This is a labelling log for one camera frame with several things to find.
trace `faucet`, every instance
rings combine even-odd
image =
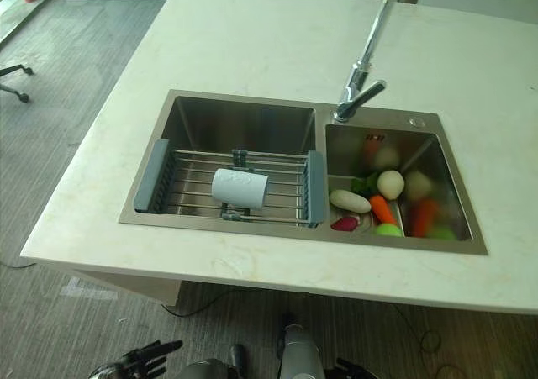
[[[364,91],[362,90],[364,82],[370,73],[370,68],[372,67],[370,59],[372,58],[373,51],[375,50],[379,37],[385,27],[387,17],[396,1],[397,0],[382,1],[381,8],[373,21],[372,30],[370,30],[370,34],[368,35],[368,40],[364,47],[364,51],[362,52],[362,56],[351,68],[351,74],[340,97],[338,108],[333,114],[333,118],[340,123],[346,123],[355,115],[356,110],[361,105],[375,97],[387,87],[385,81],[379,80],[375,81]]]

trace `kitchen island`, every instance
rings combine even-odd
[[[538,25],[396,4],[368,106],[437,113],[487,255],[120,224],[171,89],[338,101],[380,2],[167,0],[21,255],[174,303],[181,280],[538,312]]]

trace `cable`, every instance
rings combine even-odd
[[[162,306],[163,309],[165,309],[169,314],[173,314],[173,315],[176,316],[177,318],[190,318],[191,316],[194,316],[195,314],[198,314],[198,313],[203,312],[205,309],[211,307],[214,303],[216,303],[216,302],[217,302],[218,300],[220,300],[222,297],[225,297],[226,295],[229,295],[229,294],[231,294],[232,292],[259,292],[259,291],[265,291],[265,289],[239,289],[239,288],[229,289],[228,291],[225,291],[225,292],[221,293],[220,295],[218,295],[217,297],[215,297],[213,300],[211,300],[211,301],[209,301],[208,303],[206,303],[205,305],[203,305],[201,308],[196,309],[196,310],[193,310],[192,312],[185,313],[185,314],[179,314],[179,313],[176,313],[176,312],[170,310],[169,308],[167,308],[165,305],[161,305],[161,306]]]
[[[457,371],[460,374],[462,374],[462,377],[464,379],[468,379],[467,374],[464,372],[462,368],[453,364],[448,364],[448,363],[438,366],[437,370],[433,374],[430,374],[430,371],[428,370],[428,366],[426,366],[424,355],[425,354],[433,355],[437,353],[437,351],[440,350],[440,346],[442,344],[442,338],[440,336],[440,333],[437,330],[426,330],[421,336],[419,336],[416,330],[414,329],[413,325],[411,324],[411,322],[409,322],[409,319],[402,312],[402,310],[394,303],[392,303],[392,305],[394,306],[394,309],[396,310],[396,312],[398,312],[402,320],[405,322],[409,331],[413,334],[414,338],[417,341],[417,344],[419,345],[420,360],[422,362],[422,367],[424,368],[427,377],[431,376],[432,379],[439,379],[440,374],[443,371],[450,369],[450,370]],[[436,338],[436,341],[433,343],[433,345],[426,346],[425,342],[430,336],[434,336],[434,338]]]
[[[24,264],[22,266],[11,266],[8,263],[4,263],[3,261],[0,261],[0,265],[2,265],[4,267],[7,267],[7,268],[13,268],[14,270],[22,270],[23,268],[28,268],[28,267],[35,266],[35,263]]]

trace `white countertop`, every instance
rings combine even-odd
[[[170,89],[335,103],[372,0],[168,0],[22,255],[118,272],[538,313],[538,26],[397,4],[369,106],[438,113],[488,255],[118,223]]]

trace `sink drying rack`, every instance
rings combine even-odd
[[[268,176],[263,208],[254,212],[214,200],[211,184],[219,168]],[[313,150],[307,155],[248,150],[216,153],[173,149],[170,140],[158,139],[134,198],[134,209],[138,213],[314,228],[324,220],[323,176],[323,157]]]

